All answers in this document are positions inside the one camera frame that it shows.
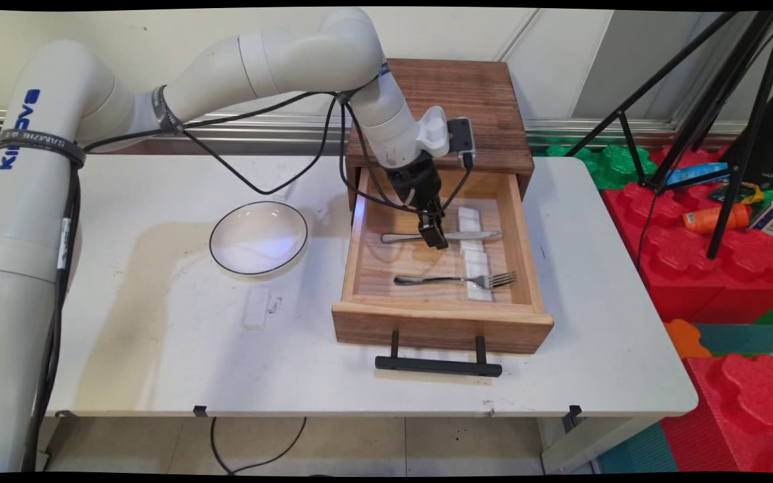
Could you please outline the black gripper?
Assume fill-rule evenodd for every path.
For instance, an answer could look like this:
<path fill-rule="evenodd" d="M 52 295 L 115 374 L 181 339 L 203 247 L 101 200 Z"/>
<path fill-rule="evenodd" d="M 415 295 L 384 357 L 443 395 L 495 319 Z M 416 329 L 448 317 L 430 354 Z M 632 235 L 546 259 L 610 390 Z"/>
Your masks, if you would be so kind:
<path fill-rule="evenodd" d="M 398 195 L 399 204 L 386 203 L 425 211 L 418 215 L 421 238 L 429 248 L 446 250 L 449 244 L 442 226 L 442 181 L 433 158 L 417 158 L 404 167 L 387 168 L 386 177 Z"/>

